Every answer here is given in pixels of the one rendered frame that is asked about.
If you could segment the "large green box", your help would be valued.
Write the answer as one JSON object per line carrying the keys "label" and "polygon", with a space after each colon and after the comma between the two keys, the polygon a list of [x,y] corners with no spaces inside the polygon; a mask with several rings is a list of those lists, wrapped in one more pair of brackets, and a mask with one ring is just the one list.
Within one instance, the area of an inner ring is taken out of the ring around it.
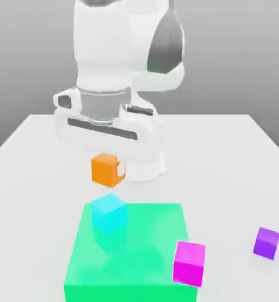
{"label": "large green box", "polygon": [[65,302],[196,302],[172,281],[178,240],[188,240],[179,203],[130,203],[127,225],[104,235],[85,204],[64,280]]}

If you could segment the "small orange cube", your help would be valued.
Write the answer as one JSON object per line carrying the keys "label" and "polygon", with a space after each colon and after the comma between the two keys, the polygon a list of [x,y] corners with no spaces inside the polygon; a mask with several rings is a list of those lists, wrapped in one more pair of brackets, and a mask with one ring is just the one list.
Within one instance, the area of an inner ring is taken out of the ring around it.
{"label": "small orange cube", "polygon": [[91,158],[91,178],[92,181],[109,188],[115,187],[126,175],[125,167],[123,174],[118,175],[117,168],[121,164],[117,156],[101,153]]}

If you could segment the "small purple cube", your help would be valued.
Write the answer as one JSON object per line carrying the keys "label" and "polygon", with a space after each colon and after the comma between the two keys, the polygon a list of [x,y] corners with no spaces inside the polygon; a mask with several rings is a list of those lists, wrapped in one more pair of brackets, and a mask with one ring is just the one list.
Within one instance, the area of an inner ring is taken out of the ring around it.
{"label": "small purple cube", "polygon": [[279,242],[279,232],[260,227],[255,240],[253,253],[273,260]]}

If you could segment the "small cyan cube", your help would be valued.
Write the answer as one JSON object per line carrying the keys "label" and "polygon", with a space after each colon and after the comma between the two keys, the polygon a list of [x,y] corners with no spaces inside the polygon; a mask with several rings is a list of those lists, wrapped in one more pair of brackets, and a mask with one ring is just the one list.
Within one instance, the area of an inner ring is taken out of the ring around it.
{"label": "small cyan cube", "polygon": [[103,234],[112,234],[127,225],[127,204],[113,193],[90,204],[93,225]]}

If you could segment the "small magenta cube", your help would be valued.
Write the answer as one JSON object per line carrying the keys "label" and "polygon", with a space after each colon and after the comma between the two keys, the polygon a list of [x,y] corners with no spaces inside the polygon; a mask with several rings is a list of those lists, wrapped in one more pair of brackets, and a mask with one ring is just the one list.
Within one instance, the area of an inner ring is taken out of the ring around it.
{"label": "small magenta cube", "polygon": [[178,241],[173,259],[172,281],[201,287],[205,266],[206,246],[188,241]]}

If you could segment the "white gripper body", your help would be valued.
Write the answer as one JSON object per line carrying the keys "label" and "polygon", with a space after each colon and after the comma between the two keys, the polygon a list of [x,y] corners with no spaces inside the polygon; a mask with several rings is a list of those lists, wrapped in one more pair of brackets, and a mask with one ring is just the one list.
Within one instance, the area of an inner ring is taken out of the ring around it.
{"label": "white gripper body", "polygon": [[155,162],[163,149],[158,116],[121,109],[111,126],[93,125],[67,109],[56,109],[54,117],[58,136],[85,149],[143,163]]}

